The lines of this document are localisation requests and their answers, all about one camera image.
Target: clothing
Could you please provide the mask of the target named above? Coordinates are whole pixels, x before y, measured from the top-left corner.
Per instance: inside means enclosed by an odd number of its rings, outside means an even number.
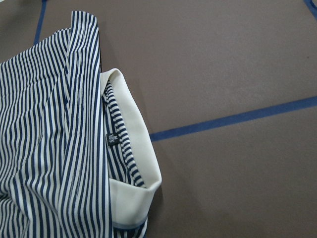
[[[0,237],[144,236],[159,167],[93,15],[0,64],[0,135]]]

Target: blue tape strip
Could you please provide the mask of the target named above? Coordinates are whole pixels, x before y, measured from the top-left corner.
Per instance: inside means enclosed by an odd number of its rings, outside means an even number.
[[[258,109],[246,113],[240,113],[233,116],[209,120],[193,125],[187,125],[171,130],[165,130],[150,135],[151,141],[165,140],[168,138],[178,137],[186,134],[200,132],[204,130],[214,129],[222,126],[237,124],[249,120],[266,118],[277,114],[288,113],[305,108],[317,106],[317,97],[302,99],[290,103],[284,103],[268,108]]]
[[[307,5],[308,9],[317,20],[317,6],[315,6],[312,0],[304,0],[304,3]]]
[[[35,33],[35,38],[33,43],[34,45],[36,45],[40,40],[40,34],[41,34],[43,19],[45,15],[45,10],[46,10],[46,0],[42,0],[41,14],[40,14],[39,22],[38,22],[38,27],[36,28],[36,33]]]

